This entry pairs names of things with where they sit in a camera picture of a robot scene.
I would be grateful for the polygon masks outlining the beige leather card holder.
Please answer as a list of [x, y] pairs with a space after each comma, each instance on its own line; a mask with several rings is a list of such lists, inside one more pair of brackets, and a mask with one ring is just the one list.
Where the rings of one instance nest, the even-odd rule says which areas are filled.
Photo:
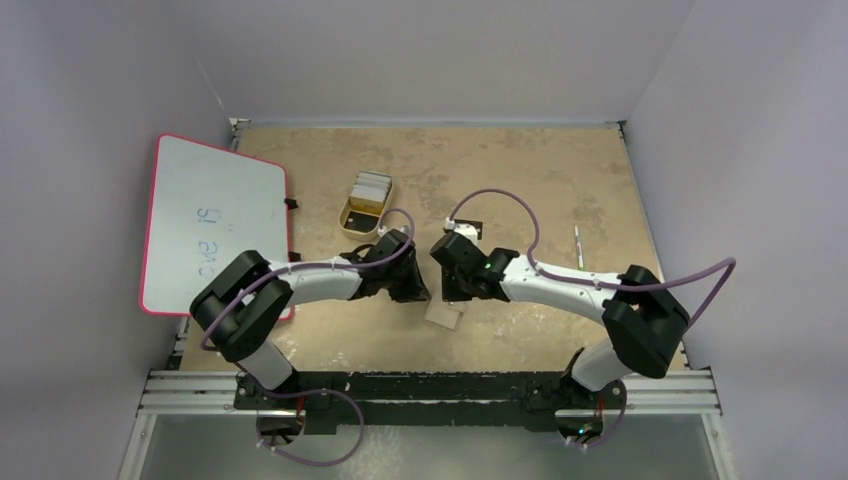
[[427, 305], [424, 319], [443, 328], [456, 330], [465, 311], [465, 302], [444, 302], [432, 299]]

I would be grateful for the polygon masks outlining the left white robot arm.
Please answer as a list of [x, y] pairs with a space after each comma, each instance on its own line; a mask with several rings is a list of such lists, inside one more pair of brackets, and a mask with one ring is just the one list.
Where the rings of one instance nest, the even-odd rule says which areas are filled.
[[403, 230], [319, 262], [274, 263], [256, 250], [244, 251], [193, 299], [189, 315], [203, 330], [203, 348], [239, 366], [260, 384], [264, 401], [284, 409], [297, 399], [296, 370], [269, 338], [284, 311], [381, 291], [397, 303], [431, 298], [415, 243]]

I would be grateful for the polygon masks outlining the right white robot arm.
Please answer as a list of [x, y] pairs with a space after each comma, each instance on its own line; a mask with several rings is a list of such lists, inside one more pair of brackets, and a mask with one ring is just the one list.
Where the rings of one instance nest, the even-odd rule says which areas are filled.
[[604, 327], [606, 339], [576, 353], [561, 381], [564, 399], [576, 407], [631, 373], [665, 377], [690, 323], [686, 309], [638, 265], [623, 274], [577, 272], [575, 282], [566, 283], [553, 277], [570, 274], [568, 268], [533, 266], [527, 256], [504, 248], [484, 253], [456, 232], [439, 239], [430, 255], [442, 269], [445, 301], [540, 304]]

